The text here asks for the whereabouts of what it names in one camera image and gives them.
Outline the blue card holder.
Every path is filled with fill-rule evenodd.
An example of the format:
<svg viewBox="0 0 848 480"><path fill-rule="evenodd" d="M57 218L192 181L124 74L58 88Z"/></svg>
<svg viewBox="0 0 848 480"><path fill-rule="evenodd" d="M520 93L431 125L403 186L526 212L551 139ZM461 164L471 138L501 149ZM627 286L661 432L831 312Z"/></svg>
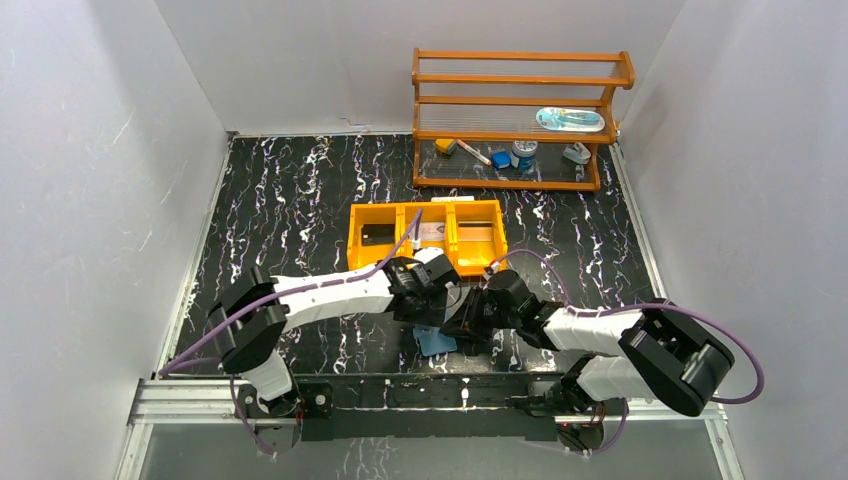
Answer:
<svg viewBox="0 0 848 480"><path fill-rule="evenodd" d="M456 341L440 332L439 328L416 325L413 327L413 338L419 346L422 356L430 357L451 353L457 350Z"/></svg>

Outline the yellow three-compartment bin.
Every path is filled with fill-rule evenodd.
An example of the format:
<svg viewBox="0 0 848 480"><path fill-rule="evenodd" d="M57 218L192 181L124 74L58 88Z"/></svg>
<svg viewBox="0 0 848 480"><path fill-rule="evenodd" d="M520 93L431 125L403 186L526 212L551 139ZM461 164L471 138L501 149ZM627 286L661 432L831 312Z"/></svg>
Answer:
<svg viewBox="0 0 848 480"><path fill-rule="evenodd" d="M446 199L430 202L354 204L346 260L350 270L382 260L420 214L396 251L411 257L414 248L438 248L462 277L480 277L508 252L503 212L497 200Z"/></svg>

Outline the orange wooden shelf rack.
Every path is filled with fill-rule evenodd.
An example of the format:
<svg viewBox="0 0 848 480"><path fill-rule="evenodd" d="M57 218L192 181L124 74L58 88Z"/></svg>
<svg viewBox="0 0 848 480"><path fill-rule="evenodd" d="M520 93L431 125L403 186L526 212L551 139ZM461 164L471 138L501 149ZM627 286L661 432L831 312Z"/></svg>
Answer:
<svg viewBox="0 0 848 480"><path fill-rule="evenodd" d="M513 190L597 191L601 187L598 150L613 144L617 91L634 87L636 73L627 51L558 53L428 50L412 55L413 184L416 187ZM543 107L596 111L602 131L546 130L536 112ZM539 143L532 169L496 170L459 145L450 157L439 154L436 139L460 139L490 159L511 153L516 140ZM592 153L586 165L563 157L582 142Z"/></svg>

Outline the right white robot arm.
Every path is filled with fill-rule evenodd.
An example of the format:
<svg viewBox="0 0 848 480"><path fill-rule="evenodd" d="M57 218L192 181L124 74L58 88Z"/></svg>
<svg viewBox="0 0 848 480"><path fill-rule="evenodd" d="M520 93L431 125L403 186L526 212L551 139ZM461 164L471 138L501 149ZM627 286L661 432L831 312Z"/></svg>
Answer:
<svg viewBox="0 0 848 480"><path fill-rule="evenodd" d="M667 300L579 311L540 299L513 270L472 288L441 331L481 343L497 329L535 348L580 355L558 381L507 399L529 414L587 414L608 400L641 398L696 417L735 364L728 347Z"/></svg>

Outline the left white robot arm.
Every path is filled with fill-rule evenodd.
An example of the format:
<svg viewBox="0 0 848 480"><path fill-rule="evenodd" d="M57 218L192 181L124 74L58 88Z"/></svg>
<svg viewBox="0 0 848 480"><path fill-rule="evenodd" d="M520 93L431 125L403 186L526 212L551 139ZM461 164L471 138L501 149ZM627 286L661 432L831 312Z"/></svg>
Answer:
<svg viewBox="0 0 848 480"><path fill-rule="evenodd" d="M277 350L285 332L351 314L390 313L399 322L439 326L458 303L461 283L435 247L316 277L272 276L255 268L219 297L207 329L224 372L252 387L254 406L272 417L290 416L302 397Z"/></svg>

